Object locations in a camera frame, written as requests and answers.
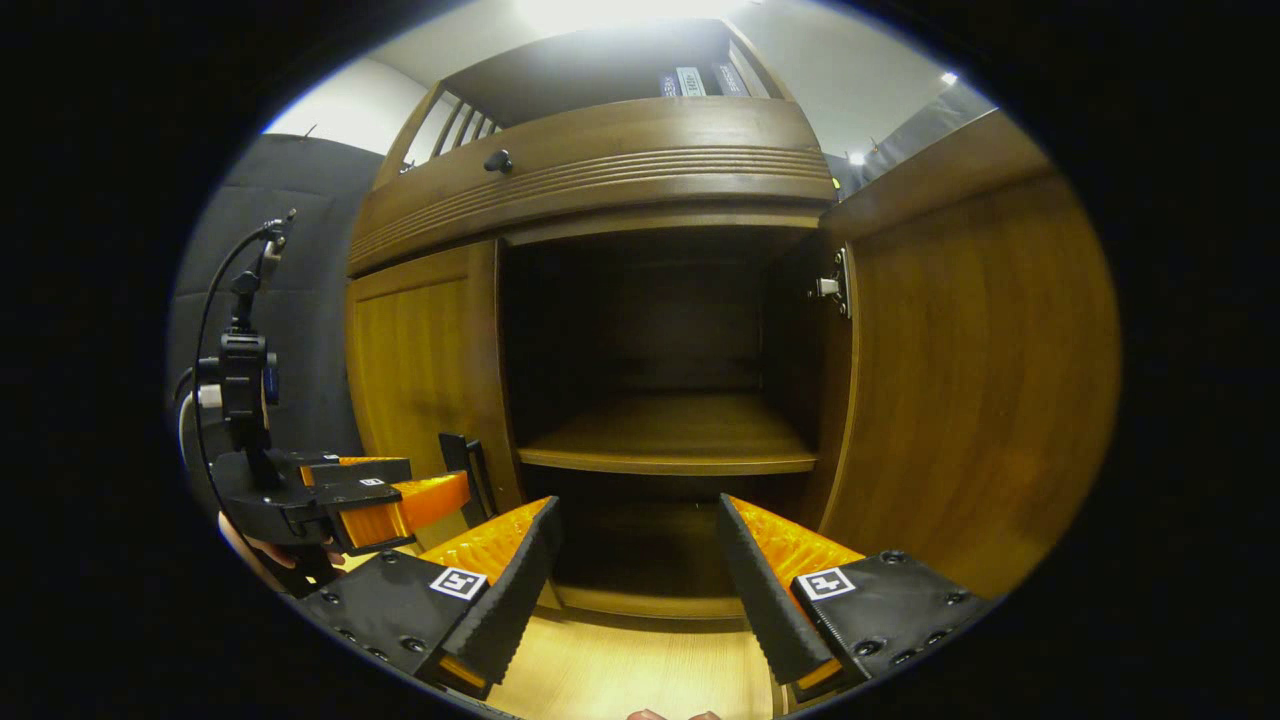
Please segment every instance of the book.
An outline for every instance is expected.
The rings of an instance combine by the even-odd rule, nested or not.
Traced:
[[[742,76],[737,74],[737,68],[730,63],[716,63],[716,82],[721,86],[721,95],[736,95],[739,97],[749,97],[751,94],[746,91],[746,85],[742,83]]]
[[[663,97],[680,97],[680,83],[676,82],[675,74],[662,73],[660,82]]]
[[[680,77],[681,95],[707,95],[698,68],[676,68],[676,74]]]

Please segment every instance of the open cabinet door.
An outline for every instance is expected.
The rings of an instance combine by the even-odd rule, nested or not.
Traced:
[[[445,471],[439,433],[479,439],[497,512],[521,505],[498,345],[497,241],[355,279],[347,288],[347,374],[365,452]],[[419,533],[434,547],[466,530],[461,512]]]
[[[817,279],[844,277],[845,242],[815,232],[769,263],[763,277],[764,397],[815,451],[809,482],[773,510],[817,530],[827,510],[849,415],[852,323],[841,300],[817,295]]]
[[[796,323],[824,343],[818,530],[1009,592],[1075,515],[1116,410],[1117,313],[1083,208],[997,110],[819,228],[813,270],[846,251],[851,319],[822,301]]]

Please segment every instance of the ceiling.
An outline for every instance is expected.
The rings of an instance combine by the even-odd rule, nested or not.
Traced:
[[[946,88],[945,68],[869,19],[813,0],[472,0],[369,56],[430,87],[526,42],[641,17],[723,17],[736,24],[832,155],[867,152],[873,137],[882,140]]]

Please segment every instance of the wooden floor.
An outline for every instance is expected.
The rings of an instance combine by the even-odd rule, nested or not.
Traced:
[[[745,620],[689,621],[539,609],[488,703],[529,720],[723,720],[785,712]]]

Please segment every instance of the wooden shelf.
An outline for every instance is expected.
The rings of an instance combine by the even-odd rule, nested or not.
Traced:
[[[556,593],[566,607],[668,620],[728,620],[745,618],[742,600],[724,597],[672,597],[613,592],[566,583],[556,584]]]
[[[520,447],[531,465],[649,475],[813,470],[815,455],[756,393],[631,395]]]

